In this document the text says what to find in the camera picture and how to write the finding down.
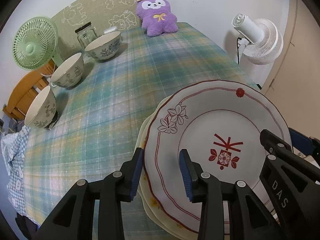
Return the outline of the green desk fan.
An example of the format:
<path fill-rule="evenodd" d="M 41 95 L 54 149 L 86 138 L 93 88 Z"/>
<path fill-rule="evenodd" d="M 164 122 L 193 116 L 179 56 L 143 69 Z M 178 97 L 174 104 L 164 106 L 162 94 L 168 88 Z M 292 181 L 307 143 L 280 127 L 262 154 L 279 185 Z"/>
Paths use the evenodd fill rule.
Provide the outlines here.
<path fill-rule="evenodd" d="M 63 63 L 57 51 L 59 34 L 56 25 L 47 17 L 34 17 L 17 31 L 12 44 L 13 58 L 25 70 L 36 70 L 50 60 Z"/>

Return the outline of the purple plush bunny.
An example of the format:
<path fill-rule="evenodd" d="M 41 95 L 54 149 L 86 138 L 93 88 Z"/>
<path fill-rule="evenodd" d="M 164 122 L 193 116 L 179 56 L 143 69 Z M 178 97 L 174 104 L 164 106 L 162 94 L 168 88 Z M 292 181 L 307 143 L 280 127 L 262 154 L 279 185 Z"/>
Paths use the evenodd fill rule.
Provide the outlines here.
<path fill-rule="evenodd" d="M 177 17 L 171 12 L 167 0 L 136 0 L 136 14 L 142 20 L 142 28 L 148 37 L 178 31 Z"/>

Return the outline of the scalloped yellow flower plate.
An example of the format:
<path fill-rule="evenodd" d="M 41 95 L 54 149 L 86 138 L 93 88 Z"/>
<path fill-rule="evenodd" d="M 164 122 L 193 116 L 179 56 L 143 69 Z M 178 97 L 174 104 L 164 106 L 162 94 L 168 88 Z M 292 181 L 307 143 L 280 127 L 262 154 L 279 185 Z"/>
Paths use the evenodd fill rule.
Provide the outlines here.
<path fill-rule="evenodd" d="M 171 219 L 161 208 L 161 205 L 156 200 L 156 198 L 152 195 L 147 175 L 142 169 L 138 193 L 140 194 L 143 206 L 146 211 L 148 217 L 155 222 L 158 226 L 160 226 L 167 233 L 173 235 L 178 239 L 197 239 L 198 234 L 189 231 L 185 227 L 183 227 L 179 222 Z"/>

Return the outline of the wooden bed headboard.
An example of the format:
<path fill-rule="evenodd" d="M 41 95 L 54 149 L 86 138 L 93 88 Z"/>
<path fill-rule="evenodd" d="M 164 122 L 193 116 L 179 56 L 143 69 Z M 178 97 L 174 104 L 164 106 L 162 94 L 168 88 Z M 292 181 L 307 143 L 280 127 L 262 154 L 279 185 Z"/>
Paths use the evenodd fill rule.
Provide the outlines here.
<path fill-rule="evenodd" d="M 49 77 L 57 66 L 53 60 L 38 70 L 33 70 L 24 76 L 13 89 L 8 103 L 3 107 L 3 112 L 15 120 L 24 120 L 32 101 L 49 85 Z"/>

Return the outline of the floral ceramic bowl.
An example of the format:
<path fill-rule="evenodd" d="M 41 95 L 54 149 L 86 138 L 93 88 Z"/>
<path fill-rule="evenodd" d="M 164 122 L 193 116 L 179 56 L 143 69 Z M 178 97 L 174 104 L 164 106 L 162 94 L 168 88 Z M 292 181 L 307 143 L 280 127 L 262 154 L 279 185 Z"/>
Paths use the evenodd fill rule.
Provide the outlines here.
<path fill-rule="evenodd" d="M 114 31 L 104 34 L 86 46 L 85 52 L 98 61 L 112 58 L 121 45 L 121 32 Z"/>
<path fill-rule="evenodd" d="M 50 83 L 62 88 L 73 87 L 82 78 L 84 59 L 82 53 L 76 53 L 66 59 L 53 73 Z"/>
<path fill-rule="evenodd" d="M 25 126 L 31 128 L 45 128 L 56 114 L 56 98 L 50 85 L 39 92 L 32 101 L 25 116 Z"/>

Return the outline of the plaid tablecloth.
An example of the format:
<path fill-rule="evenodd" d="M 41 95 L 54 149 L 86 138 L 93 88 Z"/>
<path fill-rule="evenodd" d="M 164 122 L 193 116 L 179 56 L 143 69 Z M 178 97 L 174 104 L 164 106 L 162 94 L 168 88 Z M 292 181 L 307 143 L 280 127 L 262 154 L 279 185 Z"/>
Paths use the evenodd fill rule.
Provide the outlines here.
<path fill-rule="evenodd" d="M 121 37 L 112 59 L 85 60 L 74 88 L 53 88 L 60 116 L 55 126 L 30 131 L 24 200 L 36 224 L 77 180 L 101 180 L 130 160 L 143 121 L 167 96 L 204 80 L 255 87 L 223 49 L 187 23 L 173 34 L 148 37 L 136 27 Z"/>

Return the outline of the blue checkered bedding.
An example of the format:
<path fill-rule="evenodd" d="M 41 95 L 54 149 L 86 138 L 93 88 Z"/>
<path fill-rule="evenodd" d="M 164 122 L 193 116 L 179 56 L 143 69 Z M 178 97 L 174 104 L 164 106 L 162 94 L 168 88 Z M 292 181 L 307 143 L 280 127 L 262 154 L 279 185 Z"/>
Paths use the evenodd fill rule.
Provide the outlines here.
<path fill-rule="evenodd" d="M 9 176 L 8 199 L 16 212 L 27 216 L 24 198 L 24 161 L 30 127 L 23 126 L 19 132 L 1 136 L 1 153 Z"/>

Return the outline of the white standing fan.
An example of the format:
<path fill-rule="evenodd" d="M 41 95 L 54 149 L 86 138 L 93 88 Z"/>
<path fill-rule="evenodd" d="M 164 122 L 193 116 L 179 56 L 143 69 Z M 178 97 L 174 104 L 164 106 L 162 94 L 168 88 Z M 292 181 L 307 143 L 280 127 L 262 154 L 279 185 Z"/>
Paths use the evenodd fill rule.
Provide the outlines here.
<path fill-rule="evenodd" d="M 276 25 L 265 18 L 252 20 L 245 14 L 237 14 L 232 19 L 233 28 L 240 34 L 239 56 L 247 57 L 256 65 L 274 62 L 283 49 L 283 36 Z"/>

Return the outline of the green cartoon wall mat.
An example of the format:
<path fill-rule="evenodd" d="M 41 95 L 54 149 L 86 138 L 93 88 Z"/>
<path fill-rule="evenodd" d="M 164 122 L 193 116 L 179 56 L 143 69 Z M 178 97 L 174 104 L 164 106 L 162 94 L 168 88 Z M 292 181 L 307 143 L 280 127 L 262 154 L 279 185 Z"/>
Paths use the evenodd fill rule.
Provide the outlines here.
<path fill-rule="evenodd" d="M 75 30 L 91 22 L 95 33 L 116 26 L 126 31 L 141 24 L 136 0 L 76 0 L 52 17 L 59 32 L 58 53 L 63 59 L 82 50 Z"/>

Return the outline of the red pattern white plate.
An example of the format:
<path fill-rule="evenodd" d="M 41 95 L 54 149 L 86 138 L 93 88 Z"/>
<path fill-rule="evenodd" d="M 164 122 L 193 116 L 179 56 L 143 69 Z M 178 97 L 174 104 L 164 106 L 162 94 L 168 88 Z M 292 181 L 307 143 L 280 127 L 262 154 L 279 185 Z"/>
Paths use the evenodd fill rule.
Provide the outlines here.
<path fill-rule="evenodd" d="M 172 95 L 148 126 L 144 166 L 152 196 L 170 224 L 199 230 L 201 205 L 184 189 L 179 153 L 218 180 L 243 180 L 269 211 L 272 203 L 259 179 L 267 156 L 260 132 L 269 130 L 287 143 L 289 128 L 276 106 L 255 89 L 233 81 L 203 81 Z"/>

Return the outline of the beaded yellow flower plate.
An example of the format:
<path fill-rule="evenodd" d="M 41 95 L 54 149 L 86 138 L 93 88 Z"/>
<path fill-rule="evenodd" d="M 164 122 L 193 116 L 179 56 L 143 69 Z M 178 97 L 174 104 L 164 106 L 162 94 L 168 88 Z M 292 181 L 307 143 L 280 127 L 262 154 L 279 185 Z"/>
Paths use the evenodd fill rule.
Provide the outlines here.
<path fill-rule="evenodd" d="M 141 143 L 145 139 L 145 135 L 143 135 L 144 130 L 147 128 L 149 121 L 151 121 L 151 119 L 154 117 L 154 115 L 156 114 L 158 109 L 161 107 L 161 105 L 163 105 L 165 102 L 167 102 L 169 100 L 169 98 L 170 98 L 170 96 L 167 96 L 166 98 L 164 98 L 158 104 L 158 106 L 156 107 L 155 111 L 143 121 L 143 123 L 142 123 L 142 125 L 140 127 L 140 130 L 139 130 L 139 133 L 138 133 L 138 138 L 137 138 L 137 141 L 136 141 L 135 148 L 138 148 L 138 147 L 143 148 L 141 146 Z"/>

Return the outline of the glass jar black lid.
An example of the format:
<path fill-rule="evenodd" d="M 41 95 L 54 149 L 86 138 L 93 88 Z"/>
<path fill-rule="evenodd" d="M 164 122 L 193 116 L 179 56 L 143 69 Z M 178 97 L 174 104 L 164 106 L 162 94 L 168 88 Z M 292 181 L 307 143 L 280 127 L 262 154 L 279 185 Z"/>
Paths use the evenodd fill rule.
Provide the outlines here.
<path fill-rule="evenodd" d="M 76 29 L 75 33 L 82 49 L 85 49 L 92 41 L 98 38 L 91 22 L 88 22 Z"/>

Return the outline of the cotton swab container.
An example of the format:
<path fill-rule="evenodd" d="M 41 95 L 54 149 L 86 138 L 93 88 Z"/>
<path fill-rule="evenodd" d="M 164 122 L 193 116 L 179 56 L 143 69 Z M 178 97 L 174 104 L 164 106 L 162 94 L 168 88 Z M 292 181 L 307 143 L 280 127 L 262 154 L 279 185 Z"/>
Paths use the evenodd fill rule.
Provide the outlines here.
<path fill-rule="evenodd" d="M 117 30 L 118 30 L 117 26 L 112 26 L 112 27 L 109 27 L 109 28 L 105 29 L 104 30 L 104 34 L 112 33 L 112 32 L 117 31 Z"/>

